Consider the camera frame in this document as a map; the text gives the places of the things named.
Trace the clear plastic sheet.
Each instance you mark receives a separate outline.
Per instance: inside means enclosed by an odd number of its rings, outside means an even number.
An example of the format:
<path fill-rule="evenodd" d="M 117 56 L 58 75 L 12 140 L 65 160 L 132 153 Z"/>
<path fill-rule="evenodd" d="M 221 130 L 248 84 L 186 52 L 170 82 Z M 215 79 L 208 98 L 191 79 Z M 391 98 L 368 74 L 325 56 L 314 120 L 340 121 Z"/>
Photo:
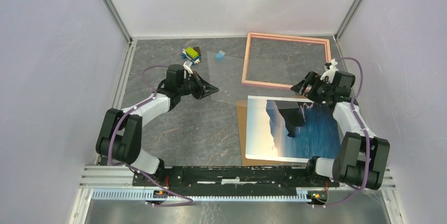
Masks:
<path fill-rule="evenodd" d="M 270 96 L 278 98 L 300 98 L 290 88 L 302 77 L 291 79 L 286 63 L 281 60 L 250 59 L 246 80 L 255 83 L 243 83 L 244 59 L 224 55 L 216 60 L 217 53 L 207 52 L 209 82 L 219 89 L 211 98 L 215 101 L 236 105 L 249 96 Z"/>

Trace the brown cardboard backing board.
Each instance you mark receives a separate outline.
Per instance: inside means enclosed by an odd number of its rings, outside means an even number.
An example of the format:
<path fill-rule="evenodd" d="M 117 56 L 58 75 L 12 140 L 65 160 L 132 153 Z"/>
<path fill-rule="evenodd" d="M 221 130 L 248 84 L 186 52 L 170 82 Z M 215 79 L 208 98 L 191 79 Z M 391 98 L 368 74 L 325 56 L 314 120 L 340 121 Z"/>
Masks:
<path fill-rule="evenodd" d="M 249 96 L 237 103 L 242 164 L 305 163 L 308 137 L 301 128 L 304 99 Z"/>

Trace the mountain landscape photo print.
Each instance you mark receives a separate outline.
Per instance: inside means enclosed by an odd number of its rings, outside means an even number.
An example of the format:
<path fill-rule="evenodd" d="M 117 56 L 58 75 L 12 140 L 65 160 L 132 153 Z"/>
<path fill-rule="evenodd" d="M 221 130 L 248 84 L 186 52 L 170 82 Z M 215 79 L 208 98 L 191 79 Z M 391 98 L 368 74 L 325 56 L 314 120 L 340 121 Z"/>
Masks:
<path fill-rule="evenodd" d="M 333 159 L 341 146 L 339 128 L 325 105 L 302 98 L 249 96 L 245 156 L 248 159 L 307 162 Z"/>

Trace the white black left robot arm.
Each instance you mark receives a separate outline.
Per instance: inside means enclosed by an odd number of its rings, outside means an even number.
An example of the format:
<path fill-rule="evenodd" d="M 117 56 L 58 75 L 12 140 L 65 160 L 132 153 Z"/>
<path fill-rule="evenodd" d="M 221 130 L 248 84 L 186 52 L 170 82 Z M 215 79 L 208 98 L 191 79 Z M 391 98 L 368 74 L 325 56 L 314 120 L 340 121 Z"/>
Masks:
<path fill-rule="evenodd" d="M 201 100 L 219 89 L 186 65 L 171 64 L 166 76 L 146 99 L 125 109 L 106 111 L 95 151 L 108 165 L 128 165 L 145 173 L 153 186 L 166 178 L 164 161 L 142 148 L 142 129 L 157 116 L 173 110 L 183 96 Z"/>

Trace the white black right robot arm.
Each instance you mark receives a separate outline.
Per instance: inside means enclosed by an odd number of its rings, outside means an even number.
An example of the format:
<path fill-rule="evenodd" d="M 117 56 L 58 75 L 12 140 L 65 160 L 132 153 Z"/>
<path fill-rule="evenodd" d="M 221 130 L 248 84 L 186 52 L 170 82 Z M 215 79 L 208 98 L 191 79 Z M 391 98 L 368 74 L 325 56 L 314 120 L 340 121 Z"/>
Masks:
<path fill-rule="evenodd" d="M 382 185 L 390 143 L 366 125 L 351 96 L 354 83 L 355 76 L 343 71 L 324 76 L 309 72 L 303 80 L 303 88 L 309 89 L 305 97 L 328 106 L 343 133 L 335 158 L 313 156 L 307 162 L 304 178 L 311 186 L 320 185 L 326 177 L 358 190 L 378 190 Z"/>

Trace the blue grey toy block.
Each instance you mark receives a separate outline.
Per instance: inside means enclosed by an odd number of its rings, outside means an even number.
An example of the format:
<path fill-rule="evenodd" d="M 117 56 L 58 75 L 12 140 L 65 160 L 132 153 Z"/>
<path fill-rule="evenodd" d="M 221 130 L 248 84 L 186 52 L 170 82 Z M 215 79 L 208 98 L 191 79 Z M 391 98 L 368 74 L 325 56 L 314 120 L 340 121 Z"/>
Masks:
<path fill-rule="evenodd" d="M 223 51 L 219 51 L 216 55 L 215 55 L 215 60 L 217 62 L 221 62 L 225 59 L 225 52 Z"/>

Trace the blue green toy car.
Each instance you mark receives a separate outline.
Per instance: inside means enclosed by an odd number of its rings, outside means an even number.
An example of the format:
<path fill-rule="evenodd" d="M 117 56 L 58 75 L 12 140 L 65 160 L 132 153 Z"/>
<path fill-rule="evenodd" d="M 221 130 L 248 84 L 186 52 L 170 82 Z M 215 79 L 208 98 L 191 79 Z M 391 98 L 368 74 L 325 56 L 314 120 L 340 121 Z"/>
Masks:
<path fill-rule="evenodd" d="M 194 65 L 201 62 L 201 56 L 193 49 L 193 47 L 187 47 L 182 50 L 181 57 L 184 60 L 191 61 Z"/>

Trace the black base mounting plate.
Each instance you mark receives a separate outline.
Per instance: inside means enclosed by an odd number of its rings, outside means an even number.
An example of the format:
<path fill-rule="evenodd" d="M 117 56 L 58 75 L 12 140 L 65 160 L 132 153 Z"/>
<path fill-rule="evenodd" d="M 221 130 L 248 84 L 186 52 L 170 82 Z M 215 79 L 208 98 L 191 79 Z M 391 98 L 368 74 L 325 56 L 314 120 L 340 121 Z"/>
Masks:
<path fill-rule="evenodd" d="M 154 180 L 182 196 L 294 196 L 298 188 L 337 188 L 303 166 L 172 166 Z"/>

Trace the pink wooden picture frame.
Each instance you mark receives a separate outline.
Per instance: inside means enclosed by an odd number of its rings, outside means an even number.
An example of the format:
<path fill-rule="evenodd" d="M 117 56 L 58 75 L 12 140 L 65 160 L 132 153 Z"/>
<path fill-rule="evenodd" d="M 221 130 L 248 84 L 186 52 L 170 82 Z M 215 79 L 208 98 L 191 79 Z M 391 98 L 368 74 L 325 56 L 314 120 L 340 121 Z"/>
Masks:
<path fill-rule="evenodd" d="M 331 46 L 330 46 L 329 39 L 315 38 L 315 37 L 301 37 L 301 36 L 293 36 L 293 35 L 269 34 L 269 33 L 260 33 L 260 32 L 249 32 L 247 34 L 245 57 L 244 57 L 244 63 L 243 63 L 243 67 L 242 67 L 242 77 L 241 77 L 242 85 L 267 87 L 267 88 L 271 88 L 271 89 L 282 89 L 282 90 L 289 90 L 292 87 L 292 85 L 289 85 L 289 84 L 251 81 L 251 80 L 247 79 L 251 40 L 253 38 L 264 39 L 264 40 L 274 40 L 274 41 L 301 42 L 301 43 L 324 45 L 326 62 L 330 62 L 332 59 Z"/>

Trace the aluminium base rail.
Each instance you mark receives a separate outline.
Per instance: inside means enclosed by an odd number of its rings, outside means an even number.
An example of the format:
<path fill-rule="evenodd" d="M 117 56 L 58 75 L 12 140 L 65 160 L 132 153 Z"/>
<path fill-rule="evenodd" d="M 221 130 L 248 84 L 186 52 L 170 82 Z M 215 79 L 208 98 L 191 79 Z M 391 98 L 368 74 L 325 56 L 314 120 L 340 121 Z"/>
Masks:
<path fill-rule="evenodd" d="M 87 166 L 84 169 L 81 188 L 91 189 L 93 199 L 101 200 L 142 200 L 146 203 L 169 205 L 176 203 L 196 203 L 203 201 L 215 202 L 299 202 L 324 204 L 340 201 L 346 197 L 359 199 L 365 197 L 380 197 L 388 191 L 396 189 L 392 174 L 386 169 L 382 186 L 378 190 L 366 189 L 354 192 L 345 184 L 339 183 L 337 188 L 319 190 L 296 190 L 294 196 L 182 196 L 159 183 L 153 183 L 143 174 L 127 167 Z"/>

